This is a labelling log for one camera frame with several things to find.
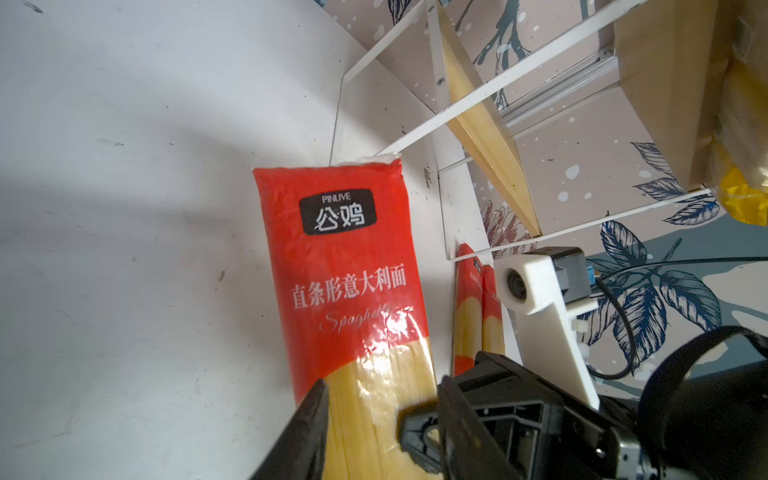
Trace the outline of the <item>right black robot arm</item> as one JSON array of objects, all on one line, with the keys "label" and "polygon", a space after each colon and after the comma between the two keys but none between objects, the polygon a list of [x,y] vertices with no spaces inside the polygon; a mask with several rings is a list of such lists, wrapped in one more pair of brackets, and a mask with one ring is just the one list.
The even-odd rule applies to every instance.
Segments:
[{"label": "right black robot arm", "polygon": [[601,396],[590,407],[509,358],[480,353],[445,378],[438,398],[402,412],[398,440],[447,479],[763,479],[767,475],[767,364],[697,378],[694,364],[741,336],[726,326],[680,347],[639,400]]}]

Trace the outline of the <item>red pasta bag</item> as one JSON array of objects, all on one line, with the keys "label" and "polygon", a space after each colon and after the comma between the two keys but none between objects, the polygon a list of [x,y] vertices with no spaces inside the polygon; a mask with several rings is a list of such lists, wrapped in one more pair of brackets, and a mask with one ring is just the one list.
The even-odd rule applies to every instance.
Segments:
[{"label": "red pasta bag", "polygon": [[423,479],[398,418],[436,398],[402,163],[253,172],[319,479]]},{"label": "red pasta bag", "polygon": [[482,280],[482,350],[504,355],[506,349],[501,303],[491,265],[482,266]]},{"label": "red pasta bag", "polygon": [[481,347],[482,263],[474,256],[456,263],[452,374],[470,370]]}]

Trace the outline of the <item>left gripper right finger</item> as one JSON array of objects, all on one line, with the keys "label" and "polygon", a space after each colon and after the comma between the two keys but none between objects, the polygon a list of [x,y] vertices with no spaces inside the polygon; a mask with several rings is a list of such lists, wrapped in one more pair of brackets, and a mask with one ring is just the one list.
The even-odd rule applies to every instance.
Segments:
[{"label": "left gripper right finger", "polygon": [[438,386],[441,465],[446,479],[521,479],[457,383]]}]

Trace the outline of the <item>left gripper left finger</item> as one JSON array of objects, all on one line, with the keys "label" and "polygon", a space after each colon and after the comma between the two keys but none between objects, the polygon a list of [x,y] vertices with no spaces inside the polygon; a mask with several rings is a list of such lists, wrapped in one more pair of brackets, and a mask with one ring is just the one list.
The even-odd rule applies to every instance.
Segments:
[{"label": "left gripper left finger", "polygon": [[250,479],[321,479],[328,426],[329,387],[324,379],[319,379]]}]

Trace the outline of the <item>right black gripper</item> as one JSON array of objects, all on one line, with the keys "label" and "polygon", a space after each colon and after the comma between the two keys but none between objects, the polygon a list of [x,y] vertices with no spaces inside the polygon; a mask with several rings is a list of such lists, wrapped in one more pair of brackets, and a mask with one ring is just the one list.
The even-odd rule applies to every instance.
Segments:
[{"label": "right black gripper", "polygon": [[[601,396],[593,409],[515,361],[481,352],[455,377],[507,461],[524,479],[652,479],[654,461],[635,432],[634,404]],[[438,405],[406,408],[401,450],[441,474]]]}]

